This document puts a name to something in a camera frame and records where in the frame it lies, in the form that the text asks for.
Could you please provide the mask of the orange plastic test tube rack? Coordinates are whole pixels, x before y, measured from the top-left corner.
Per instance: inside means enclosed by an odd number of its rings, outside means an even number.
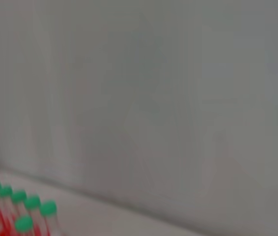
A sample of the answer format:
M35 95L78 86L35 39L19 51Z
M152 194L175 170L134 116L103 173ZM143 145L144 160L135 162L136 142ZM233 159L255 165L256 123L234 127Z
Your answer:
M0 236L17 236L15 231L15 221L18 218L13 216L13 220L5 220L0 212ZM33 221L35 236L46 236L46 226L44 223L35 223Z

